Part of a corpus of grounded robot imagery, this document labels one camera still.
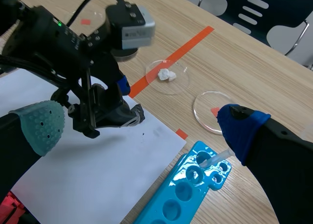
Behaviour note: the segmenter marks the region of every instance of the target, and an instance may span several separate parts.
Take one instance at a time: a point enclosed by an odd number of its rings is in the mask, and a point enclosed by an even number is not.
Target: white sheet of paper
[[[25,70],[0,78],[0,116],[48,100],[55,90]],[[137,126],[100,129],[90,139],[72,129],[66,114],[59,143],[12,191],[41,224],[119,224],[186,143],[146,110],[145,116]]]

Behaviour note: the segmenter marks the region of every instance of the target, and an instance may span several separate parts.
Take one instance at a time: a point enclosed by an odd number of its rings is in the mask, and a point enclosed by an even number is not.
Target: chair backrest
[[[230,24],[250,30],[252,37],[268,44],[266,36],[277,25],[297,27],[313,11],[313,0],[226,0],[219,16]]]

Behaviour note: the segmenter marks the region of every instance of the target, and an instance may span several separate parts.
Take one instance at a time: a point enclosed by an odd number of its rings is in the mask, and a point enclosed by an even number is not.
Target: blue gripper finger
[[[238,104],[227,104],[219,110],[217,120],[223,136],[243,166],[258,130],[268,119],[270,114]]]
[[[55,101],[44,101],[17,110],[22,132],[29,145],[40,156],[45,156],[60,140],[65,116],[63,107]]]

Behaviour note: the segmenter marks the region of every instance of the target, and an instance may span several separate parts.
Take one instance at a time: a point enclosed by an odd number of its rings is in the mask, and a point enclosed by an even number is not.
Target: small orange tape piece
[[[82,20],[80,21],[80,24],[81,24],[81,25],[90,25],[90,24],[91,24],[91,21],[90,21],[90,20],[87,20],[87,19],[82,19]]]
[[[217,114],[219,113],[220,108],[212,108],[211,112],[215,118],[217,118]]]
[[[160,63],[154,69],[149,71],[146,76],[142,77],[139,81],[131,87],[131,93],[129,94],[130,98],[134,98],[137,94],[143,91],[148,85],[147,78],[149,82],[152,82],[157,78],[158,72],[162,68],[169,68],[173,63],[177,62],[182,56],[184,56],[187,52],[189,52],[193,47],[195,47],[200,41],[202,41],[207,35],[209,35],[214,28],[208,26],[199,32],[196,36],[191,38],[187,43],[181,46],[178,50],[176,50],[173,54],[166,58],[170,62]]]
[[[182,139],[186,139],[187,137],[188,137],[188,134],[186,134],[183,130],[181,130],[181,129],[178,129],[177,131],[176,131],[176,134],[179,136],[179,137],[181,137]]]

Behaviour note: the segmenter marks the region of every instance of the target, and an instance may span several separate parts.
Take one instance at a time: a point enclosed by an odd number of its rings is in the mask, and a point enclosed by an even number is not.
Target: wooden table
[[[68,18],[82,0],[23,0],[42,4],[60,20]],[[165,59],[206,26],[214,31],[181,61],[189,67],[190,85],[179,95],[165,95],[148,86],[135,100],[173,131],[181,128],[187,144],[122,222],[132,223],[160,186],[181,154],[197,140],[215,151],[226,149],[220,135],[211,134],[195,120],[192,105],[205,90],[219,90],[253,109],[269,112],[296,134],[313,122],[313,73],[186,0],[128,0],[144,5],[157,27],[155,43],[142,48],[137,57],[120,64],[130,84],[145,74],[152,61]],[[103,11],[114,0],[93,0],[88,9]],[[271,205],[251,172],[235,158],[224,187],[210,191],[193,224],[276,224]]]

